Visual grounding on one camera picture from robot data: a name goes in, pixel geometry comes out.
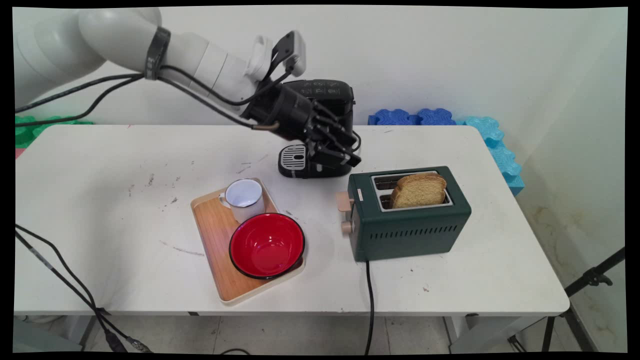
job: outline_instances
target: white wall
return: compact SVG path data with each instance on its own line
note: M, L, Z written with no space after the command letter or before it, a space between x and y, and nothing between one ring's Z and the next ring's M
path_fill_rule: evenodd
M257 34L277 41L298 29L307 43L303 77L348 82L357 101L356 124L366 124L367 116L382 108L413 113L443 107L454 118L493 116L520 161L552 123L547 115L561 108L575 91L586 71L585 60L602 50L610 31L593 24L611 11L430 6L162 8L163 26L176 33L198 33L240 56L250 54ZM14 8L14 30L59 12ZM88 78L123 72L106 64ZM37 117L81 113L104 87L29 113ZM91 119L105 124L228 124L176 89L149 81L109 95ZM526 138L516 141L513 135L524 132Z
M59 13L13 9L13 28ZM518 201L568 284L624 240L624 83L627 9L429 6L215 6L162 8L163 26L194 32L240 56L254 37L291 29L307 43L304 78L354 90L356 124L388 108L446 108L492 116L524 165ZM126 70L106 64L87 78ZM86 81L76 81L76 85ZM106 86L29 111L84 111ZM92 113L103 124L228 124L162 83L140 81ZM627 349L624 271L612 288L573 301L602 350Z
M566 286L625 246L627 12L523 164L516 198ZM627 351L625 263L571 300L600 351Z

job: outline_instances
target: toast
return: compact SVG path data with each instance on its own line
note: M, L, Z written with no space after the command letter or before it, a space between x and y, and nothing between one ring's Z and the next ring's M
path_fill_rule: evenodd
M446 187L447 181L434 172L405 176L391 193L392 209L442 204Z

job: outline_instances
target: white mug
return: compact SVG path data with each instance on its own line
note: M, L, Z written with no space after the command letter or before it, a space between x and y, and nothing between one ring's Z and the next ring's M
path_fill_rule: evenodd
M218 197L220 202L231 209L234 218L242 224L255 215L264 213L262 186L256 180L240 179L227 187Z

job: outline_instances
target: white table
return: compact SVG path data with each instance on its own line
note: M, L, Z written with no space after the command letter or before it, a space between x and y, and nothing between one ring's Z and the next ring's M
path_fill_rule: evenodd
M446 165L472 208L449 253L371 263L377 315L450 316L451 350L463 352L568 309L474 128L355 129L363 161L353 172ZM364 315L364 264L340 231L334 197L348 176L281 176L276 159L287 144L239 126L53 126L16 160L16 222L55 243L114 315ZM218 298L189 203L240 177L259 177L280 211L298 220L306 267L229 307ZM53 251L27 239L63 272ZM15 256L14 314L91 314L18 242ZM463 334L469 313L490 317Z

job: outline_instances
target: tray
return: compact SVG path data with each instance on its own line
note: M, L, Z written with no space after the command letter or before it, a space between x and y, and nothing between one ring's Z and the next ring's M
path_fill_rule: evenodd
M268 213L279 213L267 188L260 179L253 178L262 186L264 207ZM226 208L218 196L227 188L216 190L191 201L191 210L195 217L202 245L204 246L209 267L216 282L220 301L227 305L237 304L295 275L305 267L304 259L299 267L275 279L260 280L244 276L229 258L229 241L240 224L234 219L231 209Z

